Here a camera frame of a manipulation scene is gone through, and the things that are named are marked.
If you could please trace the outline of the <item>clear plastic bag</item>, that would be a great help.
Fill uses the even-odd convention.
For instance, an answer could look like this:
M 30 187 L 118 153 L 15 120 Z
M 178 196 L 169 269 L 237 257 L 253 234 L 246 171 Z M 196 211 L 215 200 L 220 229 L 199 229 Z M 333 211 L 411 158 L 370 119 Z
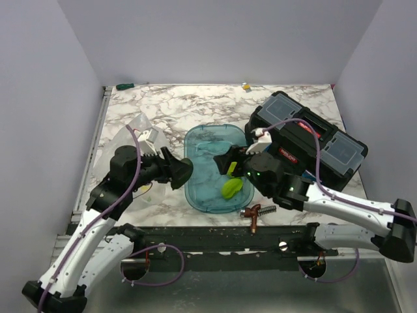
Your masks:
M 144 113 L 133 118 L 129 122 L 129 125 L 135 133 L 136 140 L 139 142 L 142 161 L 145 160 L 146 155 L 154 155 L 159 152 L 161 147 L 169 147 L 169 141 L 164 131 L 152 125 Z M 104 144 L 101 152 L 97 155 L 92 172 L 92 176 L 95 179 L 99 180 L 104 178 L 110 169 L 110 160 L 115 150 L 123 145 L 135 145 L 133 137 L 126 128 L 117 131 Z M 128 210 L 131 212 L 138 211 L 162 203 L 166 187 L 166 185 L 157 182 L 140 187 L 137 192 L 133 193 L 134 199 Z

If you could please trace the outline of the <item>green fake lime fruit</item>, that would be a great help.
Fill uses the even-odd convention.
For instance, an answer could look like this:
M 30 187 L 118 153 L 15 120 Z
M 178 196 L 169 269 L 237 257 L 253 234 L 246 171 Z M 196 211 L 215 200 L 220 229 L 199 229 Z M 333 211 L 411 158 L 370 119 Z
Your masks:
M 233 198 L 243 186 L 241 178 L 232 178 L 226 181 L 221 189 L 222 197 L 226 200 Z

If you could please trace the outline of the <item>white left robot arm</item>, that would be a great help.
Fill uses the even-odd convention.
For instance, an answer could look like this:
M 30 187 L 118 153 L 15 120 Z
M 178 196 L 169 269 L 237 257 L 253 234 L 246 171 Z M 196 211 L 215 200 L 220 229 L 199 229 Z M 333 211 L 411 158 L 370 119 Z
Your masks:
M 23 295 L 38 312 L 83 312 L 87 293 L 123 258 L 140 256 L 144 232 L 125 224 L 98 254 L 102 239 L 133 201 L 133 193 L 154 181 L 183 186 L 193 172 L 192 161 L 175 158 L 167 147 L 141 156 L 136 147 L 118 147 L 109 172 L 90 193 L 87 207 L 53 265 L 38 279 L 26 282 Z

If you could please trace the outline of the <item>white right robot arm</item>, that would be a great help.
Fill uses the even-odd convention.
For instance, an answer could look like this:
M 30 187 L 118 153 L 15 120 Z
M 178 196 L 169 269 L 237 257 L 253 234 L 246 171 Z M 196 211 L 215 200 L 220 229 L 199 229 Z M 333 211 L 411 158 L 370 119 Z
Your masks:
M 322 248 L 363 248 L 401 263 L 414 261 L 416 215 L 409 201 L 387 203 L 346 195 L 286 172 L 283 162 L 267 152 L 247 154 L 245 148 L 236 145 L 213 159 L 222 175 L 235 162 L 233 175 L 246 177 L 281 208 L 319 213 L 346 222 L 319 226 L 315 233 L 302 236 L 299 242 L 303 253 L 312 256 Z

